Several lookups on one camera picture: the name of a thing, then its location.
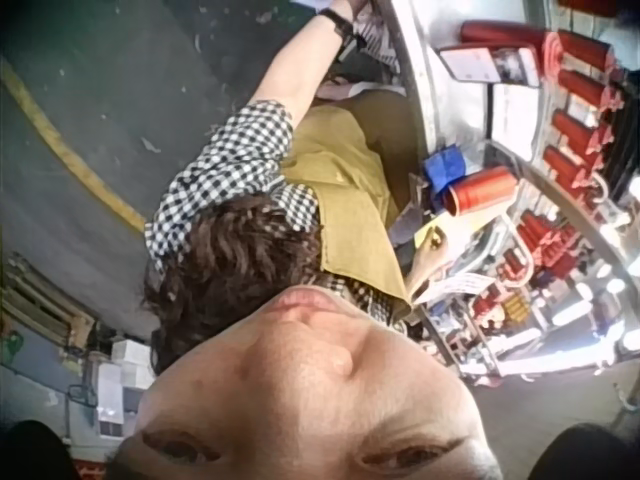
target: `floor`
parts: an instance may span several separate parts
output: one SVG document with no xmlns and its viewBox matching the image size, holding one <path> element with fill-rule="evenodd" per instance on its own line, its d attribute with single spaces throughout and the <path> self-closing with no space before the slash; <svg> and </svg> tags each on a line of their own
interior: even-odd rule
<svg viewBox="0 0 640 480">
<path fill-rule="evenodd" d="M 3 57 L 67 146 L 146 218 L 310 12 L 288 0 L 3 8 Z M 81 186 L 4 86 L 0 102 L 4 254 L 18 251 L 108 325 L 147 338 L 141 234 Z"/>
<path fill-rule="evenodd" d="M 633 361 L 598 376 L 594 369 L 586 369 L 545 375 L 534 383 L 512 377 L 495 390 L 474 390 L 489 444 L 505 479 L 527 478 L 545 448 L 566 428 L 583 422 L 610 426 L 621 408 L 613 384 L 628 394 L 639 368 L 640 362 Z M 639 416 L 625 417 L 628 428 L 618 425 L 616 431 L 637 436 Z"/>
</svg>

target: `eye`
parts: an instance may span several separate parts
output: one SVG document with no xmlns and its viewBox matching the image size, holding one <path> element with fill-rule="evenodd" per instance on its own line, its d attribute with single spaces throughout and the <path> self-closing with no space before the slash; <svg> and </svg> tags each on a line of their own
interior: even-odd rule
<svg viewBox="0 0 640 480">
<path fill-rule="evenodd" d="M 401 450 L 376 453 L 362 458 L 368 467 L 380 470 L 405 470 L 422 466 L 446 453 L 446 448 L 413 446 Z"/>
<path fill-rule="evenodd" d="M 184 433 L 144 434 L 142 438 L 149 448 L 180 465 L 202 465 L 220 458 L 218 453 Z"/>
</svg>

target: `checkered sleeve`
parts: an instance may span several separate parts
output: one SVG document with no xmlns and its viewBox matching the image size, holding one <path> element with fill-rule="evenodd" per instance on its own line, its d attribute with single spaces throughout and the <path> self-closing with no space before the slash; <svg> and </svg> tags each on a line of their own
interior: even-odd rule
<svg viewBox="0 0 640 480">
<path fill-rule="evenodd" d="M 293 128 L 284 106 L 260 101 L 232 115 L 211 137 L 198 158 L 169 185 L 145 242 L 156 267 L 184 248 L 198 212 L 234 197 L 267 193 L 284 182 L 280 160 L 289 152 Z"/>
</svg>

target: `curly brown hair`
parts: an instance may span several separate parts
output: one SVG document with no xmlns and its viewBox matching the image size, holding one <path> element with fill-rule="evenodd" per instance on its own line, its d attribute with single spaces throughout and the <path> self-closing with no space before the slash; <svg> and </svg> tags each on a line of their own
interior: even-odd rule
<svg viewBox="0 0 640 480">
<path fill-rule="evenodd" d="M 319 228 L 296 231 L 263 194 L 203 210 L 182 256 L 147 268 L 144 304 L 160 319 L 151 337 L 157 375 L 287 287 L 320 274 Z"/>
</svg>

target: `black and white checkered shirt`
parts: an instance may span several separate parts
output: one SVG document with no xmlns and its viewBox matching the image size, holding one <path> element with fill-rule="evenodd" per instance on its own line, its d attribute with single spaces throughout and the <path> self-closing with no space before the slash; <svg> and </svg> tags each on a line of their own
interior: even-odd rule
<svg viewBox="0 0 640 480">
<path fill-rule="evenodd" d="M 292 136 L 291 118 L 278 102 L 256 102 L 232 115 L 200 156 L 171 182 L 145 227 L 145 241 L 156 268 L 162 272 L 165 255 L 184 251 L 198 212 L 240 195 L 269 194 L 294 230 L 317 226 L 318 201 L 313 191 L 287 183 L 280 174 L 280 160 L 289 152 Z M 339 275 L 313 283 L 351 297 L 374 319 L 390 322 L 391 298 L 386 294 Z"/>
</svg>

